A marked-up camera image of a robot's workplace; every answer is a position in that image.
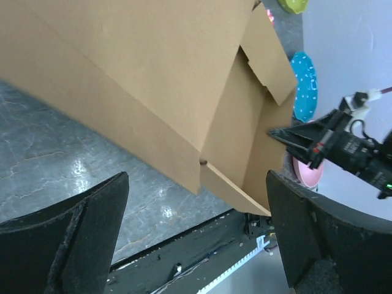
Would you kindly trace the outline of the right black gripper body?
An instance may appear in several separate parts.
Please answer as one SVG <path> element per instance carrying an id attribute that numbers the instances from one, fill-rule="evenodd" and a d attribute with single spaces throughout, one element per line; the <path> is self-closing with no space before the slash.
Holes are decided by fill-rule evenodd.
<path id="1" fill-rule="evenodd" d="M 316 133 L 309 151 L 309 167 L 328 160 L 347 172 L 369 172 L 377 162 L 377 140 L 365 131 L 363 119 L 349 111 L 333 110 L 309 124 Z"/>

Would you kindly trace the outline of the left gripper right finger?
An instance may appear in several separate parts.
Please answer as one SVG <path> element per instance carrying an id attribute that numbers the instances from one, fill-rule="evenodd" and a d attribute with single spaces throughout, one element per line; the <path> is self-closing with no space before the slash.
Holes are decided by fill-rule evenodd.
<path id="1" fill-rule="evenodd" d="M 270 170 L 266 189 L 285 276 L 297 293 L 391 293 L 391 221 Z"/>

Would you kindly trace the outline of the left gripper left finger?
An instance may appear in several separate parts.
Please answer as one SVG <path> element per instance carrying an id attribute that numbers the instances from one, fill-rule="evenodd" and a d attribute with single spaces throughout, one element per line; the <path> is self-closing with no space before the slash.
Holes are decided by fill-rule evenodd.
<path id="1" fill-rule="evenodd" d="M 128 195 L 123 171 L 1 223 L 1 293 L 103 293 Z"/>

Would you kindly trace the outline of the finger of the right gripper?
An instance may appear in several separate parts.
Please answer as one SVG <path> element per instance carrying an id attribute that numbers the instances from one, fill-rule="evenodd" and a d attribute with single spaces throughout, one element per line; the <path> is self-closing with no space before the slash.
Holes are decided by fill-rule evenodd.
<path id="1" fill-rule="evenodd" d="M 314 140 L 302 136 L 276 137 L 275 139 L 283 143 L 287 151 L 299 161 L 311 161 L 311 147 L 314 146 Z"/>
<path id="2" fill-rule="evenodd" d="M 290 127 L 280 127 L 268 131 L 268 135 L 287 145 L 295 147 L 325 146 L 333 131 L 333 118 L 321 118 Z"/>

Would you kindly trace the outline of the brown cardboard paper box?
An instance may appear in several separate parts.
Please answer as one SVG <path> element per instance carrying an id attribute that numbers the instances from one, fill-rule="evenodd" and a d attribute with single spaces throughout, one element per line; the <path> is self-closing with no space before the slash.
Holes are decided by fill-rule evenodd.
<path id="1" fill-rule="evenodd" d="M 2 1 L 1 79 L 191 192 L 270 215 L 297 80 L 255 1 Z"/>

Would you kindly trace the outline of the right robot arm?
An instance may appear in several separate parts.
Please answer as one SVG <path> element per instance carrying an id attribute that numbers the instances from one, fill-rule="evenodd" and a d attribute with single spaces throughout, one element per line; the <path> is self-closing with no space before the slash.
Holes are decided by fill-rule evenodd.
<path id="1" fill-rule="evenodd" d="M 391 197 L 391 134 L 382 143 L 366 132 L 357 137 L 355 123 L 365 127 L 350 111 L 334 109 L 313 122 L 271 129 L 268 135 L 310 169 L 328 160 L 378 189 L 378 199 Z"/>

